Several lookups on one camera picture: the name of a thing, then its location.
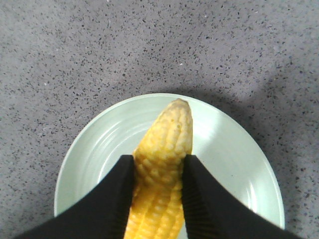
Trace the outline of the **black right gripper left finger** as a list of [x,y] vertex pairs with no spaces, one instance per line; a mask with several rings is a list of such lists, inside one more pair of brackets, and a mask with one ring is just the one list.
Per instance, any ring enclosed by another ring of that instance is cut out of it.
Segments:
[[19,239],[122,239],[133,197],[134,160],[122,155],[103,180],[59,216]]

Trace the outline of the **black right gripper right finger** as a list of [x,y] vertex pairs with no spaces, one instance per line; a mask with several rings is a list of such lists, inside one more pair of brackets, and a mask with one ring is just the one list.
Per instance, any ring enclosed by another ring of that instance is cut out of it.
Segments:
[[182,206],[190,239],[295,239],[231,195],[195,155],[182,174]]

